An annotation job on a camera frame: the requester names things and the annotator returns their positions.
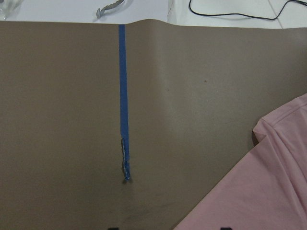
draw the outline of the transparent plastic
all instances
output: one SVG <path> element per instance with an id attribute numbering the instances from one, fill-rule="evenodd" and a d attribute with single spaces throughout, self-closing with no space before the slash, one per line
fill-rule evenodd
<path id="1" fill-rule="evenodd" d="M 0 0 L 0 21 L 4 21 L 23 0 Z"/>

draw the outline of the blue tape strip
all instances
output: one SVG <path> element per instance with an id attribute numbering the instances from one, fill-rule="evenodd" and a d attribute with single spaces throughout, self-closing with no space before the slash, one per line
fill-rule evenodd
<path id="1" fill-rule="evenodd" d="M 119 83 L 120 83 L 120 134 L 123 151 L 123 171 L 125 180 L 130 180 L 129 164 L 129 124 L 125 25 L 118 26 L 119 35 Z"/>

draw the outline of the pink cloth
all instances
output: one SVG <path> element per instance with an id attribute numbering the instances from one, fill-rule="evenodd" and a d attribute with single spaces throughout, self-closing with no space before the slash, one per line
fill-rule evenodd
<path id="1" fill-rule="evenodd" d="M 307 230 L 307 94 L 263 117 L 253 148 L 175 230 Z"/>

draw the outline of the black object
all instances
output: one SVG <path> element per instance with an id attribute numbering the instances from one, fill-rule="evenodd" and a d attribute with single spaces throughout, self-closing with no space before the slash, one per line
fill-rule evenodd
<path id="1" fill-rule="evenodd" d="M 282 9 L 280 10 L 279 14 L 278 14 L 275 18 L 265 18 L 265 17 L 251 16 L 251 15 L 247 15 L 247 14 L 243 14 L 243 13 L 221 13 L 221 14 L 197 13 L 197 12 L 195 12 L 195 11 L 191 8 L 192 0 L 190 0 L 190 2 L 189 2 L 189 10 L 190 10 L 193 14 L 200 15 L 200 16 L 241 15 L 241 16 L 248 17 L 248 18 L 265 19 L 265 20 L 274 21 L 274 20 L 276 20 L 276 19 L 279 17 L 279 15 L 283 12 L 285 6 L 286 6 L 289 2 L 296 2 L 296 3 L 302 4 L 302 5 L 304 5 L 304 6 L 307 6 L 307 2 L 304 2 L 304 1 L 299 1 L 299 0 L 288 0 L 288 1 L 283 5 L 283 7 L 282 7 Z"/>

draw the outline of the black cord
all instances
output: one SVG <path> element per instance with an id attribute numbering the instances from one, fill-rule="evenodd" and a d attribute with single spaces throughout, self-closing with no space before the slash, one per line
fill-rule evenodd
<path id="1" fill-rule="evenodd" d="M 296 2 L 296 3 L 299 3 L 299 4 L 302 4 L 304 6 L 307 6 L 307 2 L 304 2 L 304 1 L 299 1 L 299 0 L 288 0 L 282 7 L 282 9 L 280 10 L 279 14 L 275 17 L 275 18 L 265 18 L 265 17 L 258 17 L 258 16 L 251 16 L 251 15 L 247 15 L 247 14 L 243 14 L 243 13 L 221 13 L 221 14 L 204 14 L 204 13 L 197 13 L 195 12 L 192 8 L 191 8 L 191 3 L 192 3 L 192 0 L 190 0 L 189 2 L 189 10 L 193 13 L 193 14 L 196 14 L 196 15 L 200 15 L 200 16 L 227 16 L 227 15 L 240 15 L 240 16 L 244 16 L 244 17 L 248 17 L 248 18 L 256 18 L 256 19 L 265 19 L 265 20 L 276 20 L 279 15 L 281 15 L 281 13 L 283 12 L 285 6 L 289 3 L 289 2 Z"/>

